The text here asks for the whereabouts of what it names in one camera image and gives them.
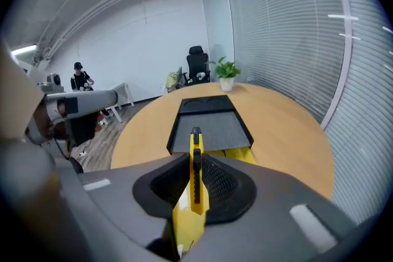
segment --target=floor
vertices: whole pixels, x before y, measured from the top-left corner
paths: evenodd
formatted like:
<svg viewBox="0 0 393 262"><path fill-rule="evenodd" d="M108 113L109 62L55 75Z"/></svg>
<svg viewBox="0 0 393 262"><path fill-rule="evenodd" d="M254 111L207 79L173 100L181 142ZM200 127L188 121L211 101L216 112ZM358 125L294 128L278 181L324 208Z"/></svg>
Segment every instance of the floor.
<svg viewBox="0 0 393 262"><path fill-rule="evenodd" d="M85 172L103 171L111 168L112 152L117 139L127 123L150 101L135 104L135 107L126 106L118 110L123 122L119 123L116 117L107 118L109 124L103 125L101 131L97 132L94 139L86 141L82 145L73 148L71 156L83 167ZM86 150L87 156L79 157L79 153Z"/></svg>

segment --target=round wooden table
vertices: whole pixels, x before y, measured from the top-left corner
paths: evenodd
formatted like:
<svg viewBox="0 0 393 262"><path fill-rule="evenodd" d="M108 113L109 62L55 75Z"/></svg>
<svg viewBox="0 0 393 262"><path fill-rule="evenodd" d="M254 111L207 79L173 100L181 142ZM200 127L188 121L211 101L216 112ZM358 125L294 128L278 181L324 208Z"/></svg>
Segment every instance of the round wooden table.
<svg viewBox="0 0 393 262"><path fill-rule="evenodd" d="M111 168L169 156L166 149L182 99L227 94L246 124L259 165L286 172L326 198L332 197L334 166L325 132L311 114L281 93L237 83L223 92L218 83L204 83L166 94L139 111L122 131Z"/></svg>

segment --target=black office chair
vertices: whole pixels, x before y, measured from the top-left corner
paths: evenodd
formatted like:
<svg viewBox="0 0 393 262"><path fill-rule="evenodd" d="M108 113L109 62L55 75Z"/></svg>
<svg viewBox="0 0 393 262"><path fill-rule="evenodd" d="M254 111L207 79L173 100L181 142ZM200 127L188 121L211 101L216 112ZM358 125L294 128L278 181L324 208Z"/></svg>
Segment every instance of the black office chair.
<svg viewBox="0 0 393 262"><path fill-rule="evenodd" d="M189 82L189 80L186 80L185 84L194 85L210 82L210 70L208 70L208 65L206 64L209 61L208 54L203 52L201 46L191 47L189 53L187 62L189 63L190 69L189 78L192 79L192 81ZM205 73L205 77L200 80L197 74L201 72Z"/></svg>

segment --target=black cap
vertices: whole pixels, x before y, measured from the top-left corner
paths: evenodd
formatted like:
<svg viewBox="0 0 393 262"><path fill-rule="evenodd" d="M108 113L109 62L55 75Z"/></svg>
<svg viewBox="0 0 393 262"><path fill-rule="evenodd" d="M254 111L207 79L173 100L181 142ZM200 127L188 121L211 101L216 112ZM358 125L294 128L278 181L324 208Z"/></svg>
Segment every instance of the black cap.
<svg viewBox="0 0 393 262"><path fill-rule="evenodd" d="M82 64L81 63L74 63L74 69L82 69Z"/></svg>

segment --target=white flower pot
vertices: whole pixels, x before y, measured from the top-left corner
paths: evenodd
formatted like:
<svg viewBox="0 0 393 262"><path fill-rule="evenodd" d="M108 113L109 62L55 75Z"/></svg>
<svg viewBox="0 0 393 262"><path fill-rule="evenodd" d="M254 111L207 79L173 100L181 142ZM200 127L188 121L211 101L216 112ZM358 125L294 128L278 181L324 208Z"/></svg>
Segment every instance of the white flower pot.
<svg viewBox="0 0 393 262"><path fill-rule="evenodd" d="M221 90L224 92L229 92L232 90L234 81L235 78L220 78Z"/></svg>

